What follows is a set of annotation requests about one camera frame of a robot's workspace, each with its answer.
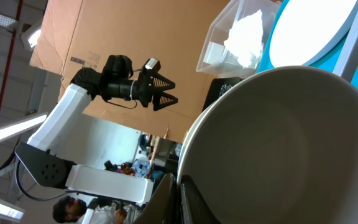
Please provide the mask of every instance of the white tissue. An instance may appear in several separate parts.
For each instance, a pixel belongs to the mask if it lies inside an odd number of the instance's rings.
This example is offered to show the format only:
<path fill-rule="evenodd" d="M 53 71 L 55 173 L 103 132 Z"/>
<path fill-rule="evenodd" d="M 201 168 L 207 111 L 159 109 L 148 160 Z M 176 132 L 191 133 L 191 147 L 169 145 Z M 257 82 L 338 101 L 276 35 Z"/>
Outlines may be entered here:
<path fill-rule="evenodd" d="M 240 65 L 256 68 L 263 53 L 262 12 L 247 16 L 237 21 L 229 31 L 229 38 L 224 41 L 225 47 L 236 56 Z"/>

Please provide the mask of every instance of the red pole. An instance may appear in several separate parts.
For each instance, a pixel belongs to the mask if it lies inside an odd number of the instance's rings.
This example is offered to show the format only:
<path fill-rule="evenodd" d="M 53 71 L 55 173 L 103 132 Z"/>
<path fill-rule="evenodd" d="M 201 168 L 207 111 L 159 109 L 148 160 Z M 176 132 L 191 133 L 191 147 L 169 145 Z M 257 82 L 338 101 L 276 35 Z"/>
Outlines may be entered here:
<path fill-rule="evenodd" d="M 16 11 L 16 21 L 19 21 L 19 19 L 20 19 L 22 5 L 23 5 L 23 0 L 19 0 L 19 3 L 17 5 L 17 11 Z M 7 76 L 9 73 L 9 67 L 11 66 L 13 48 L 15 45 L 15 39 L 16 39 L 16 30 L 13 30 L 12 38 L 11 38 L 11 45 L 9 46 L 9 53 L 8 53 L 7 59 L 6 59 L 4 77 L 2 78 L 2 85 L 1 85 L 1 91 L 0 91 L 0 113 L 1 113 L 2 101 L 4 99 L 4 93 L 5 93 Z"/>

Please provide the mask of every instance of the cardboard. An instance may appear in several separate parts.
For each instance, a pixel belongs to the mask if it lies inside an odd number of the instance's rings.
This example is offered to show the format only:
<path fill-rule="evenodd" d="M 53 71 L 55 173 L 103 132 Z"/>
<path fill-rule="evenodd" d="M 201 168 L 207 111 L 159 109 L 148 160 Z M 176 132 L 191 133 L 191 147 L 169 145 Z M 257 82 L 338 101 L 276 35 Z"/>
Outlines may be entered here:
<path fill-rule="evenodd" d="M 181 142 L 201 113 L 212 79 L 196 73 L 210 24 L 229 0 L 49 0 L 30 64 L 62 75 L 63 95 L 84 65 L 101 72 L 109 55 L 126 55 L 134 69 L 148 58 L 161 61 L 163 76 L 176 83 L 179 103 L 160 111 L 152 105 L 128 110 L 97 97 L 84 113 Z M 113 100 L 125 106 L 134 102 Z"/>

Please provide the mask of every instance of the clear plastic bin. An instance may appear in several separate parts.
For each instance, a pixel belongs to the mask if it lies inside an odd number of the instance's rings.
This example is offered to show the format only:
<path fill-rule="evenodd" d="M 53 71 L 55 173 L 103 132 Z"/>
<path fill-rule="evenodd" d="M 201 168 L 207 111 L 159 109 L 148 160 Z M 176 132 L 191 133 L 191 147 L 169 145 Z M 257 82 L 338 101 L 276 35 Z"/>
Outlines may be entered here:
<path fill-rule="evenodd" d="M 196 71 L 217 75 L 219 78 L 245 78 L 253 75 L 259 61 L 252 66 L 243 67 L 238 63 L 237 57 L 224 46 L 224 41 L 229 38 L 229 31 L 235 23 L 261 10 L 263 38 L 260 44 L 264 47 L 279 7 L 279 3 L 271 0 L 232 0 L 229 2 L 209 27 Z"/>

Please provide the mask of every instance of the white shirt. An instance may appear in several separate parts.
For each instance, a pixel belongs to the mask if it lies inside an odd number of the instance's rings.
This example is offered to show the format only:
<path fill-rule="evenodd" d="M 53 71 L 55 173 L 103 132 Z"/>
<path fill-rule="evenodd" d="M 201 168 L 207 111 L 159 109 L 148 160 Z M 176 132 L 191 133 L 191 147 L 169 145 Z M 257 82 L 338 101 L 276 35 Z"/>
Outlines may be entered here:
<path fill-rule="evenodd" d="M 124 206 L 124 210 L 127 212 L 127 217 L 124 220 L 124 224 L 132 224 L 136 218 L 140 215 L 133 205 Z M 111 206 L 105 206 L 103 208 L 97 207 L 93 213 L 91 224 L 117 224 L 116 219 L 116 203 L 112 203 Z M 81 224 L 84 219 L 82 216 L 76 224 Z"/>

